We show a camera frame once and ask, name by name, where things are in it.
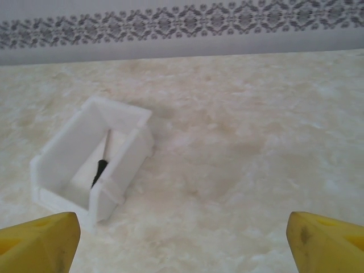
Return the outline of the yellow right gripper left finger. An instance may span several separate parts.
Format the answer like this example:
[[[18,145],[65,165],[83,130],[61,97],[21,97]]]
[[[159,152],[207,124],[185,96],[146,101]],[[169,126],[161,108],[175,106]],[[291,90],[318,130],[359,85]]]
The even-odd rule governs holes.
[[[0,273],[69,273],[80,236],[74,212],[0,229]]]

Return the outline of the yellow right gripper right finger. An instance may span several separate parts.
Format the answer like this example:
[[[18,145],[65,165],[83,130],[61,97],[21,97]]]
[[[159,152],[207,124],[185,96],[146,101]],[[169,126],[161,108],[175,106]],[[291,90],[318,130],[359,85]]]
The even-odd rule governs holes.
[[[286,236],[299,273],[364,273],[364,226],[292,212]]]

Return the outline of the white plastic bin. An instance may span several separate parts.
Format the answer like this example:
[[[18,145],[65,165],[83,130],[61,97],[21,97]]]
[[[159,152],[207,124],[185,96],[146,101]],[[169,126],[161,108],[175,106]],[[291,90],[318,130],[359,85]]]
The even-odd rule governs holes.
[[[96,233],[125,202],[125,193],[153,153],[152,112],[103,97],[90,97],[30,163],[32,199],[54,213],[75,212]],[[111,130],[108,165],[91,188]]]

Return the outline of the grey patterned curtain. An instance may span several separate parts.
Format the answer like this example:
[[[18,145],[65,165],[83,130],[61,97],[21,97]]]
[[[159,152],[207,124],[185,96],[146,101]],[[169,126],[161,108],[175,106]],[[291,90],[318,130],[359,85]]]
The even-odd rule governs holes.
[[[364,0],[0,0],[0,65],[364,48]]]

